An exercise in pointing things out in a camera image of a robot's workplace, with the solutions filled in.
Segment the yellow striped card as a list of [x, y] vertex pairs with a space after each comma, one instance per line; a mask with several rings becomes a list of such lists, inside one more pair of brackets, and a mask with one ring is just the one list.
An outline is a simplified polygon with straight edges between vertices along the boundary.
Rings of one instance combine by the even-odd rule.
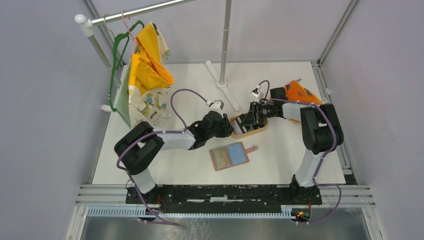
[[225, 147], [214, 149], [213, 154], [218, 169], [228, 167], [231, 164], [228, 151]]

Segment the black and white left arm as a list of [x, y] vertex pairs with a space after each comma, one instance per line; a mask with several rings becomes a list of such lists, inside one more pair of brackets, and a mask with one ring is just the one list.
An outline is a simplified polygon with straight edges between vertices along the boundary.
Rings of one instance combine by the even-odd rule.
[[116, 165], [119, 167], [123, 164], [130, 180], [138, 188], [139, 199], [151, 204], [157, 198], [157, 184], [151, 176], [149, 165], [160, 151], [196, 150], [212, 138], [227, 138], [233, 132], [227, 114], [213, 110], [181, 130], [155, 129], [143, 121], [115, 144], [113, 150], [118, 156]]

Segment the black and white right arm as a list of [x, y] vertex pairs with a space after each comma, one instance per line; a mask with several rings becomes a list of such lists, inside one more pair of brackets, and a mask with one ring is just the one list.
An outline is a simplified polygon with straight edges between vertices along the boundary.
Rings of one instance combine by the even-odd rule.
[[302, 204], [317, 190], [316, 180], [325, 158], [344, 141], [334, 105], [305, 100], [305, 97], [313, 94], [304, 88], [300, 89], [300, 93], [299, 98], [293, 99], [287, 86], [272, 88], [270, 99], [251, 102], [248, 112], [234, 121], [242, 133], [265, 126], [265, 121], [269, 118], [283, 118], [300, 123], [306, 150], [288, 191], [289, 199], [295, 204]]

